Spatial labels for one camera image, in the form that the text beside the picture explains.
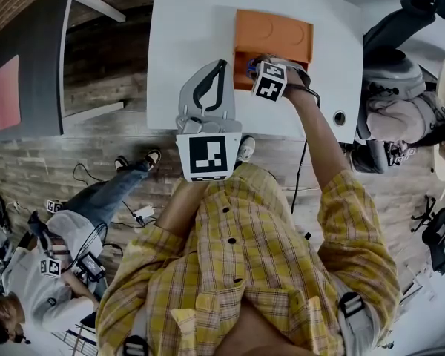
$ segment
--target pink paper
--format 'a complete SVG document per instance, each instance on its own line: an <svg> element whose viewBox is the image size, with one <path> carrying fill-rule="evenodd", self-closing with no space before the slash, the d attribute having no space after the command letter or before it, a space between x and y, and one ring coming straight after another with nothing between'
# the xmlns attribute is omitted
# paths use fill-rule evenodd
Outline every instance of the pink paper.
<svg viewBox="0 0 445 356"><path fill-rule="evenodd" d="M0 67L0 131L18 125L20 116L20 99L18 90L19 56Z"/></svg>

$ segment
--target white table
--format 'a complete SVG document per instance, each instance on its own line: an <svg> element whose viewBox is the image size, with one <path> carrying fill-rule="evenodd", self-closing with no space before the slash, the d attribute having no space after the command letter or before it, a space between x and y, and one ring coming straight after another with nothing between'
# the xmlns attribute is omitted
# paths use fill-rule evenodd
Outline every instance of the white table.
<svg viewBox="0 0 445 356"><path fill-rule="evenodd" d="M176 129L179 91L201 67L231 65L237 9L261 10L314 24L311 88L340 142L355 135L363 66L360 9L342 0L155 0L148 51L148 127ZM236 90L236 119L253 134L303 137L300 120L284 99L273 103ZM342 111L346 122L334 123Z"/></svg>

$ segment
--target black device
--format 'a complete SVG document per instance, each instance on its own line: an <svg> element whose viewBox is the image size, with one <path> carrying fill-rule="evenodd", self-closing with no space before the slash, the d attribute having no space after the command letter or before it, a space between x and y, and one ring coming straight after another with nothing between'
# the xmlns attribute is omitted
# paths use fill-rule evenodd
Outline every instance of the black device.
<svg viewBox="0 0 445 356"><path fill-rule="evenodd" d="M105 268L100 261L90 252L77 260L77 266L80 267L88 276L89 280L99 282L105 276Z"/></svg>

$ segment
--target orange box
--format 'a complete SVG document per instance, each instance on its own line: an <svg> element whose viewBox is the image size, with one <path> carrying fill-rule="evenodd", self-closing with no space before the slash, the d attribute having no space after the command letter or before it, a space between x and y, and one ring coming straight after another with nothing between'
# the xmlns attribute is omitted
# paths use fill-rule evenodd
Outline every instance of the orange box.
<svg viewBox="0 0 445 356"><path fill-rule="evenodd" d="M313 56L313 24L255 10L238 10L234 88L252 89L253 81L246 76L247 64L261 54L288 59L308 70Z"/></svg>

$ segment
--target plaid shirt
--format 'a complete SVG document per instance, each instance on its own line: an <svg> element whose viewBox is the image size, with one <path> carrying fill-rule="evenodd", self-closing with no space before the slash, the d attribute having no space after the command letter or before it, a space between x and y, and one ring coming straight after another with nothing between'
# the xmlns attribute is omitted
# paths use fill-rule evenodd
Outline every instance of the plaid shirt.
<svg viewBox="0 0 445 356"><path fill-rule="evenodd" d="M318 220L325 242L317 253L268 172L242 164L211 183L186 241L152 225L128 245L97 315L101 355L116 352L144 305L154 355L212 355L243 296L296 346L341 355L330 273L374 306L386 334L399 299L396 268L372 199L348 171L324 188Z"/></svg>

